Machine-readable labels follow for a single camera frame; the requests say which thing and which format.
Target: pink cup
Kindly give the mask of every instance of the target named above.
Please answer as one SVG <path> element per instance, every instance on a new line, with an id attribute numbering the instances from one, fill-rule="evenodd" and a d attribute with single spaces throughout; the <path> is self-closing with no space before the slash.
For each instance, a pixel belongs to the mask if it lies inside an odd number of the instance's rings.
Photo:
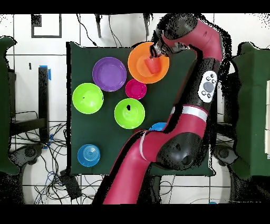
<path id="1" fill-rule="evenodd" d="M 131 79 L 126 85 L 126 94 L 129 98 L 139 100 L 146 94 L 146 85 L 136 79 Z"/>
<path id="2" fill-rule="evenodd" d="M 161 70 L 159 58 L 146 58 L 144 62 L 152 74 Z"/>

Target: blue bowl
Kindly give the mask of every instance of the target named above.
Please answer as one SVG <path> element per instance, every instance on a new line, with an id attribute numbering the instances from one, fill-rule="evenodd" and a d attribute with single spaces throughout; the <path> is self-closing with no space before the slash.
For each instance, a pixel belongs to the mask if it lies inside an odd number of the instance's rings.
<path id="1" fill-rule="evenodd" d="M 152 125 L 152 127 L 150 127 L 149 130 L 157 130 L 160 132 L 165 126 L 166 126 L 166 123 L 159 122 L 159 123 Z"/>
<path id="2" fill-rule="evenodd" d="M 100 151 L 95 145 L 83 145 L 78 150 L 78 161 L 86 167 L 95 166 L 100 159 Z"/>

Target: red robot arm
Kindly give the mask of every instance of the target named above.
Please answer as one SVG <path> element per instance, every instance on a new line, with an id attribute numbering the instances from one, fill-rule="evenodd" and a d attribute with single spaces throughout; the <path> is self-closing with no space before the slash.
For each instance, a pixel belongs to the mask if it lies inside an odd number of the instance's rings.
<path id="1" fill-rule="evenodd" d="M 154 57 L 173 53 L 176 43 L 197 52 L 197 59 L 181 84 L 166 127 L 131 136 L 94 198 L 94 203 L 135 204 L 150 163 L 184 170 L 194 164 L 201 147 L 206 120 L 223 57 L 221 36 L 191 14 L 167 14 L 154 33 Z"/>

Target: lime green bowl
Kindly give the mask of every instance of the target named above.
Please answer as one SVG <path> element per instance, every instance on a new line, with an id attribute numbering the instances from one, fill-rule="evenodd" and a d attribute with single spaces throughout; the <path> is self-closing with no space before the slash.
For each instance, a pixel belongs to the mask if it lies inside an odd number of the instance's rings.
<path id="1" fill-rule="evenodd" d="M 103 104 L 101 89 L 92 83 L 83 83 L 77 86 L 72 95 L 74 107 L 83 114 L 97 112 Z"/>
<path id="2" fill-rule="evenodd" d="M 117 124 L 125 129 L 137 128 L 145 117 L 145 110 L 140 101 L 124 99 L 114 109 L 114 118 Z"/>

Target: purple plate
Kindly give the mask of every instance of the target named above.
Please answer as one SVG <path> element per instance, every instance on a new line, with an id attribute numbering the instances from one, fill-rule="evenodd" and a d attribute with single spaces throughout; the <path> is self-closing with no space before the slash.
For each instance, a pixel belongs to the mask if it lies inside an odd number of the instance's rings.
<path id="1" fill-rule="evenodd" d="M 120 89 L 127 79 L 124 64 L 113 57 L 100 59 L 95 64 L 92 74 L 95 84 L 107 92 Z"/>

